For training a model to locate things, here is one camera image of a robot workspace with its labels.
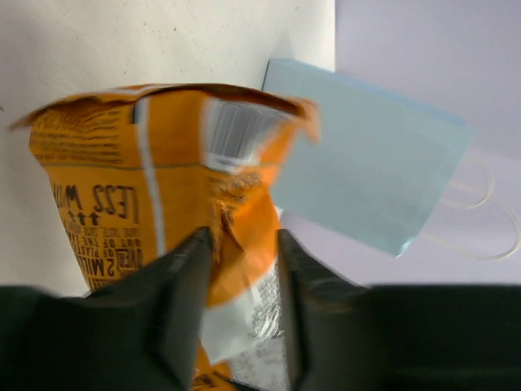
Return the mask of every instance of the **white table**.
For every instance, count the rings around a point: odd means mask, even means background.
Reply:
[[[151,82],[260,88],[272,57],[333,69],[334,0],[0,0],[0,126],[66,94]],[[0,283],[82,294],[28,132],[2,132]]]

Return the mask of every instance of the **white cord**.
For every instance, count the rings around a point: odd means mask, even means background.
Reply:
[[[490,202],[492,204],[495,204],[499,209],[501,209],[503,212],[505,212],[505,214],[508,216],[508,218],[512,221],[512,224],[514,225],[514,228],[515,228],[516,234],[517,234],[514,244],[510,247],[510,249],[508,251],[505,251],[503,253],[500,253],[497,255],[492,255],[492,256],[480,256],[480,255],[473,253],[470,250],[467,250],[463,246],[450,243],[449,241],[442,239],[439,236],[430,234],[428,232],[425,232],[425,231],[421,232],[420,236],[423,237],[424,239],[430,240],[431,242],[438,244],[441,247],[449,248],[449,249],[455,251],[456,253],[460,253],[465,257],[473,257],[480,261],[495,261],[495,260],[505,259],[507,257],[510,257],[512,254],[517,252],[519,250],[519,248],[521,248],[521,219],[519,218],[517,213],[509,205],[507,205],[503,200],[493,196],[494,177],[493,177],[492,172],[487,168],[487,166],[484,164],[481,164],[479,162],[472,162],[472,164],[475,165],[477,168],[481,169],[481,171],[483,172],[483,174],[485,176],[485,179],[487,181],[487,191],[485,192],[485,195],[483,195],[483,197],[477,203],[470,204],[470,205],[462,204],[462,203],[452,201],[452,200],[447,200],[444,198],[442,198],[440,200],[440,202],[451,208],[462,209],[462,210],[478,208],[479,206],[483,205],[485,202]],[[456,187],[459,190],[466,191],[468,193],[475,194],[478,196],[483,194],[483,192],[480,191],[479,189],[476,189],[475,187],[467,185],[465,183],[450,182],[449,185],[451,187]]]

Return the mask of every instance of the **white surface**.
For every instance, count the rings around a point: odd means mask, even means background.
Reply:
[[[494,194],[521,214],[521,2],[518,0],[339,0],[337,69],[465,118],[477,130],[454,180],[484,189],[473,160],[496,179]],[[448,189],[462,203],[477,198]],[[425,239],[392,259],[340,235],[282,222],[340,274],[357,283],[521,283],[521,252],[476,261]],[[426,231],[479,255],[507,250],[509,219],[493,204],[470,211],[439,205]]]
[[[271,57],[333,69],[333,0],[0,0],[0,127],[66,94],[150,82],[260,88]],[[2,132],[0,283],[86,285],[28,132]]]

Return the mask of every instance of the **light blue box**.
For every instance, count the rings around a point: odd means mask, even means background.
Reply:
[[[350,77],[273,59],[264,91],[319,106],[321,142],[301,137],[274,203],[400,256],[453,176],[473,132],[465,122]]]

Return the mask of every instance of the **lavender wall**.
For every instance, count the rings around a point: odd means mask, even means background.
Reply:
[[[485,191],[493,172],[500,197],[521,214],[521,2],[518,0],[339,0],[338,72],[401,92],[467,119],[477,136],[454,177]],[[451,200],[479,198],[449,188]],[[521,283],[521,252],[476,261],[425,239],[393,259],[287,213],[283,224],[317,257],[358,283]],[[462,211],[439,205],[426,231],[481,255],[515,240],[495,204]]]

